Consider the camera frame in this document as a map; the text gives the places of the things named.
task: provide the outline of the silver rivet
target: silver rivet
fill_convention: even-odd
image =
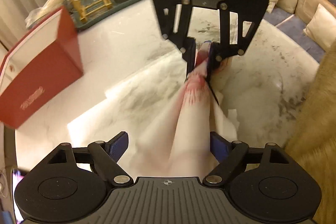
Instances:
[[[123,183],[127,183],[127,182],[129,182],[131,179],[129,178],[129,176],[119,175],[119,176],[114,177],[113,180],[114,180],[116,183],[123,184]]]
[[[190,0],[182,0],[182,4],[190,4]]]
[[[226,10],[226,9],[227,9],[227,4],[226,4],[226,3],[221,3],[221,4],[220,4],[220,8],[221,8],[222,10]]]
[[[222,178],[220,176],[212,175],[206,177],[205,180],[209,183],[220,183],[222,181]]]

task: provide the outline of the white marble table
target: white marble table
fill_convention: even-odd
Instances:
[[[218,26],[217,11],[195,8],[189,36],[198,43],[218,41]],[[151,0],[80,33],[79,43],[85,75],[16,130],[20,168],[32,169],[61,142],[86,146],[120,131],[129,133],[132,150],[184,82],[185,62],[161,38]],[[228,75],[213,79],[224,95],[222,109],[237,109],[239,139],[251,146],[283,145],[317,67],[292,39],[262,21],[247,53],[233,59]],[[129,155],[119,161],[122,167]]]

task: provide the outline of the red box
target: red box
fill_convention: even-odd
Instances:
[[[83,75],[67,10],[55,10],[30,30],[5,56],[0,72],[0,121],[18,128]]]

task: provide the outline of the white cloth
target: white cloth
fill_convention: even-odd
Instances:
[[[210,152],[210,131],[228,141],[236,140],[235,126],[223,114],[205,81],[209,47],[209,43],[202,45],[194,71],[137,141],[130,160],[133,178],[202,179],[218,164]]]

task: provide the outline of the gray gripper base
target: gray gripper base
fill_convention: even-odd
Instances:
[[[139,178],[112,191],[96,212],[75,224],[257,224],[238,212],[219,189],[197,178]],[[302,224],[313,224],[306,220]],[[24,224],[34,224],[25,220]]]

